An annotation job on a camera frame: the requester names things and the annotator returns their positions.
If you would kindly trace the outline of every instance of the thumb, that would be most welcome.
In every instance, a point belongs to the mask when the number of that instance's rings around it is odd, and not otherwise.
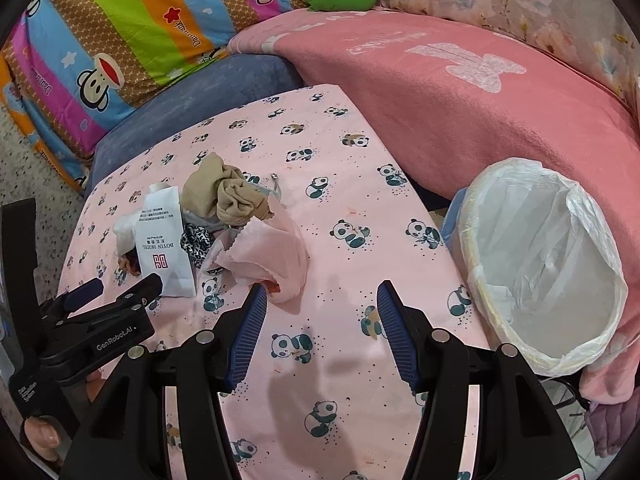
[[[44,460],[54,462],[58,459],[55,448],[60,445],[61,439],[55,428],[48,422],[31,416],[24,421],[24,434],[34,451]]]

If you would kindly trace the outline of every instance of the white star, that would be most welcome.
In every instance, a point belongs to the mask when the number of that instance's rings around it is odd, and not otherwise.
[[[69,68],[69,65],[73,65],[76,63],[76,54],[77,52],[67,52],[66,56],[62,58],[61,63],[65,66],[65,68]]]
[[[182,69],[181,68],[174,68],[173,70],[171,70],[171,72],[169,72],[166,76],[169,79],[175,79],[177,78],[180,74],[182,74]]]

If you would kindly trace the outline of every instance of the pink panda tablecloth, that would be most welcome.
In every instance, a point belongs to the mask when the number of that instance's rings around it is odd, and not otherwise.
[[[230,110],[115,171],[86,202],[60,292],[100,276],[103,297],[88,309],[131,286],[136,279],[117,268],[115,219],[138,208],[152,183],[182,187],[211,151],[266,186],[271,173],[278,175],[282,203],[300,225],[310,257],[302,295],[282,307],[270,304],[245,381],[221,398],[242,477],[402,478],[423,402],[398,376],[374,307],[378,284],[391,280],[405,304],[423,309],[434,326],[464,342],[485,347],[486,339],[473,306],[461,304],[466,291],[446,247],[427,229],[434,228],[430,216],[337,86]],[[247,287],[227,271],[219,279],[221,286],[213,286],[211,276],[198,272],[196,298],[153,304],[156,333],[146,346],[177,346],[239,307]],[[211,311],[212,304],[221,307]],[[169,391],[168,441],[180,480],[174,395]],[[473,469],[477,420],[473,390],[461,471]]]

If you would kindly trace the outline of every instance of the human hand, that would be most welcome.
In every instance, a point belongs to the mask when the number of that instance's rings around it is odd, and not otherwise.
[[[100,370],[96,370],[87,376],[86,395],[89,398],[89,402],[94,402],[105,382],[106,379],[102,378]],[[44,460],[62,464],[62,459],[56,452],[56,448],[62,442],[62,438],[56,428],[46,420],[37,416],[30,416],[24,421],[24,434],[27,436],[27,440],[33,450]]]

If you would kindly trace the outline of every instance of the red logo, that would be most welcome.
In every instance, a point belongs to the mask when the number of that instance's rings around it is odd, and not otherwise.
[[[164,256],[164,254],[154,254],[154,264],[156,265],[156,269],[166,269],[168,267],[166,264],[166,256]]]
[[[169,10],[164,15],[167,23],[173,23],[180,20],[180,12],[182,9],[174,9],[173,7],[169,7]]]

